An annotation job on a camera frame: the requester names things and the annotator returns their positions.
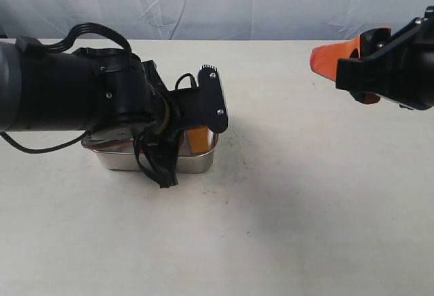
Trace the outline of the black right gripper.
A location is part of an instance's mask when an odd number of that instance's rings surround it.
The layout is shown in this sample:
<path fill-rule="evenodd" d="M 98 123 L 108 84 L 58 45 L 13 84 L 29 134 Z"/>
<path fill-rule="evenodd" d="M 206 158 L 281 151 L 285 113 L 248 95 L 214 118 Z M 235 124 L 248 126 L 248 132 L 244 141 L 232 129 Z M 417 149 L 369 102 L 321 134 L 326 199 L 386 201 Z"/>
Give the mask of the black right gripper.
<path fill-rule="evenodd" d="M 384 98 L 410 110 L 432 108 L 433 7 L 396 33 L 376 29 L 362 37 L 362 45 L 372 49 L 368 54 L 358 58 L 360 37 L 322 45 L 311 52 L 311 70 L 336 80 L 337 89 L 361 104 Z M 357 58 L 350 58 L 354 51 Z"/>

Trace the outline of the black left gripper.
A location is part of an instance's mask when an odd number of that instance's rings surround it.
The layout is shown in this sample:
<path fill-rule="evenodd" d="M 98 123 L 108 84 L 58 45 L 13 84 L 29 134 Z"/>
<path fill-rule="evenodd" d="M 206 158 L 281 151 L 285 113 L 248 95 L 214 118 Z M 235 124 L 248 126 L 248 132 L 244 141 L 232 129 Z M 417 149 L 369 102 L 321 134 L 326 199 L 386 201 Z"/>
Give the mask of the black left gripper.
<path fill-rule="evenodd" d="M 197 102 L 199 84 L 197 78 L 186 72 L 176 80 L 174 88 L 168 89 L 154 61 L 142 63 L 146 79 L 157 94 L 152 103 L 159 116 L 155 128 L 144 134 L 142 151 L 156 152 L 174 156 L 179 154 L 180 140 L 184 132 L 196 127 L 203 127 Z"/>

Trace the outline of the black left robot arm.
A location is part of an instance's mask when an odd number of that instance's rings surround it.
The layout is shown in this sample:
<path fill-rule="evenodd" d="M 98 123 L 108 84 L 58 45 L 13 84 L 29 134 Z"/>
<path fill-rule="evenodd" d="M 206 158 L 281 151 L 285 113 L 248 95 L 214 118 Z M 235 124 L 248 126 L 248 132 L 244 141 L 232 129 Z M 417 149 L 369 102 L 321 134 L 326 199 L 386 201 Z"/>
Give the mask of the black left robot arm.
<path fill-rule="evenodd" d="M 1 137 L 27 154 L 54 147 L 26 147 L 14 133 L 76 131 L 88 148 L 177 142 L 183 131 L 205 125 L 196 93 L 167 89 L 155 63 L 128 49 L 66 53 L 28 38 L 1 44 Z"/>

